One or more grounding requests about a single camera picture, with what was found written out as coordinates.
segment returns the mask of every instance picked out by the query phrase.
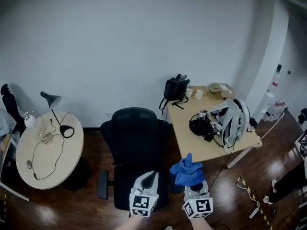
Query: black chair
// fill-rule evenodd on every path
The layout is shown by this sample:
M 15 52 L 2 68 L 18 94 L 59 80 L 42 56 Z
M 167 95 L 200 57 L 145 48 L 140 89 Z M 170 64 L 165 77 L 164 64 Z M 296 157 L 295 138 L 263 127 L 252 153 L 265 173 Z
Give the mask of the black chair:
M 114 181 L 108 181 L 107 171 L 98 178 L 97 194 L 107 199 L 107 187 L 114 186 L 114 206 L 129 210 L 129 194 L 135 180 L 149 171 L 159 172 L 156 208 L 168 205 L 167 184 L 163 169 L 163 150 L 171 125 L 158 120 L 153 111 L 144 108 L 125 108 L 116 111 L 111 121 L 100 127 L 114 160 Z M 145 180 L 150 184 L 152 178 Z
M 18 130 L 21 136 L 24 130 L 26 129 L 24 125 L 24 119 L 19 115 L 15 97 L 14 95 L 11 94 L 7 84 L 4 84 L 1 87 L 1 94 L 3 95 L 2 100 L 7 112 L 16 121 L 16 126 L 13 130 L 13 134 L 15 134 L 16 131 Z

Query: person's leg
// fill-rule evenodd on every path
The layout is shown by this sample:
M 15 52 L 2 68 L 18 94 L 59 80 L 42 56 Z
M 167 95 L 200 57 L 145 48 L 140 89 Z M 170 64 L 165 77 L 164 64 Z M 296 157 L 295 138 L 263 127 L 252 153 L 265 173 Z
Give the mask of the person's leg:
M 271 203 L 278 202 L 299 187 L 303 181 L 306 181 L 306 177 L 304 163 L 301 163 L 275 184 L 274 188 L 277 192 L 269 196 L 268 201 Z
M 300 163 L 294 169 L 289 171 L 280 181 L 278 181 L 275 184 L 274 188 L 276 191 L 287 190 L 287 189 L 294 190 L 299 186 L 299 183 L 302 181 L 302 179 L 306 179 L 304 163 Z

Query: black cable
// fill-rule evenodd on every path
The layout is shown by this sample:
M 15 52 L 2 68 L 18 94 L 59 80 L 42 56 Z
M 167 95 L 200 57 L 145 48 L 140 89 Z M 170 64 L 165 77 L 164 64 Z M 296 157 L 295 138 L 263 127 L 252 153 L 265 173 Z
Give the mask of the black cable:
M 191 117 L 190 121 L 192 121 L 193 117 L 195 117 L 195 116 L 197 116 L 197 115 L 198 115 L 198 113 L 195 114 L 195 115 L 193 115 L 193 116 Z
M 211 186 L 209 187 L 208 192 L 210 191 L 211 187 L 213 186 L 213 184 L 214 184 L 215 180 L 217 179 L 217 177 L 219 176 L 219 174 L 222 172 L 223 168 L 226 166 L 226 164 L 227 164 L 228 160 L 230 159 L 231 154 L 234 152 L 234 149 L 235 149 L 235 144 L 236 144 L 236 140 L 237 140 L 237 138 L 238 138 L 238 131 L 239 131 L 239 129 L 240 129 L 240 128 L 238 128 L 238 129 L 236 130 L 236 139 L 235 139 L 234 144 L 232 145 L 232 151 L 231 151 L 231 153 L 229 154 L 228 159 L 225 161 L 224 165 L 222 166 L 222 168 L 221 168 L 220 172 L 218 172 L 218 174 L 217 174 L 216 178 L 213 180 L 213 182 L 212 182 Z
M 66 115 L 67 115 L 68 113 L 70 113 L 70 112 L 67 112 L 67 113 L 64 115 L 64 117 L 62 118 L 60 124 L 63 122 L 64 118 L 66 117 Z M 55 132 L 56 130 L 57 130 L 57 128 L 54 127 L 54 130 L 51 131 L 51 132 L 49 132 L 49 133 L 47 133 L 46 136 L 48 136 L 49 134 Z M 32 171 L 33 171 L 33 176 L 34 176 L 34 178 L 35 178 L 36 180 L 44 180 L 44 179 L 48 178 L 49 176 L 51 176 L 51 175 L 53 174 L 53 172 L 56 170 L 57 163 L 58 163 L 58 161 L 59 161 L 59 159 L 60 159 L 60 157 L 61 157 L 61 155 L 62 155 L 65 139 L 64 139 L 63 136 L 61 136 L 61 135 L 59 135 L 59 134 L 55 134 L 55 135 L 53 135 L 53 136 L 60 136 L 60 137 L 62 137 L 62 139 L 63 139 L 62 149 L 61 149 L 61 153 L 60 153 L 58 159 L 56 160 L 56 162 L 55 162 L 55 164 L 54 164 L 54 169 L 53 169 L 53 171 L 52 171 L 48 176 L 46 176 L 46 177 L 44 177 L 44 178 L 37 178 L 37 176 L 36 176 L 36 174 L 35 174 L 35 172 L 34 172 L 34 168 L 33 168 L 33 159 L 34 159 L 34 152 L 35 152 L 35 149 L 36 149 L 37 146 L 38 146 L 41 142 L 43 142 L 43 141 L 41 140 L 41 141 L 35 146 L 35 148 L 34 148 L 34 150 L 33 150 L 33 156 L 32 156 L 32 160 L 31 160 L 31 169 L 32 169 Z
M 48 178 L 49 176 L 51 176 L 51 175 L 53 174 L 53 172 L 56 170 L 57 163 L 58 163 L 58 161 L 59 161 L 59 159 L 60 159 L 60 157 L 61 157 L 61 155 L 62 155 L 65 140 L 64 140 L 63 136 L 61 136 L 61 135 L 59 135 L 59 134 L 55 134 L 55 135 L 53 135 L 53 136 L 60 136 L 60 137 L 62 137 L 62 139 L 63 139 L 62 150 L 61 150 L 61 153 L 60 153 L 58 159 L 56 160 L 56 162 L 55 162 L 55 164 L 54 164 L 54 169 L 53 169 L 53 171 L 52 171 L 49 175 L 47 175 L 46 177 L 44 177 L 44 178 L 37 178 L 37 176 L 36 176 L 36 174 L 35 174 L 35 172 L 34 172 L 33 164 L 32 164 L 33 158 L 34 158 L 34 151 L 35 151 L 35 149 L 37 148 L 37 146 L 38 146 L 42 141 L 40 141 L 40 142 L 35 146 L 35 148 L 34 148 L 34 150 L 33 150 L 33 157 L 32 157 L 32 161 L 31 161 L 32 167 L 31 167 L 31 168 L 32 168 L 32 171 L 33 171 L 34 178 L 37 179 L 37 180 L 44 180 L 44 179 Z
M 216 139 L 213 137 L 213 140 L 215 141 L 215 143 L 217 144 L 217 145 L 219 145 L 221 148 L 224 148 L 220 143 L 218 143 L 217 141 L 216 141 Z

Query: lamp base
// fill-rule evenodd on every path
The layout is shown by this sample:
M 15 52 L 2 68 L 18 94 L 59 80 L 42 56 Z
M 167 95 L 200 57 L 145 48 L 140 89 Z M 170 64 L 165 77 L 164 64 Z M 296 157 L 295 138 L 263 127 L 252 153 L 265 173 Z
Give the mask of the lamp base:
M 67 130 L 70 130 L 70 132 L 68 131 L 68 133 L 70 133 L 68 136 L 65 135 L 65 132 Z M 75 133 L 75 129 L 71 126 L 68 126 L 68 125 L 61 125 L 60 128 L 59 128 L 59 131 L 60 131 L 61 135 L 65 138 L 70 138 Z
M 48 146 L 53 142 L 53 135 L 52 134 L 47 134 L 44 138 L 43 138 L 43 143 Z

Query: yellow black caution tape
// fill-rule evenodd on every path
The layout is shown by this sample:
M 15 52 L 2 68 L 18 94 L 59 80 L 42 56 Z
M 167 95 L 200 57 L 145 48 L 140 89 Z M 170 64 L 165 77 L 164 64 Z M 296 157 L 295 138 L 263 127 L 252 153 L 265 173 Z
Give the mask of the yellow black caution tape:
M 4 219 L 6 219 L 6 190 L 5 190 L 5 193 L 4 193 Z
M 249 186 L 246 185 L 246 182 L 243 180 L 242 177 L 239 177 L 236 181 L 236 184 L 238 186 L 239 181 L 242 181 L 243 185 L 246 187 L 245 189 L 247 189 L 248 193 L 251 195 L 251 197 L 253 198 L 253 201 L 255 201 L 257 203 L 257 207 L 259 208 L 260 213 L 263 215 L 264 220 L 266 221 L 268 227 L 270 230 L 273 230 L 273 227 L 271 226 L 270 222 L 268 221 L 268 218 L 265 216 L 265 214 L 263 213 L 263 210 L 260 208 L 260 203 L 256 200 L 255 195 L 251 192 Z

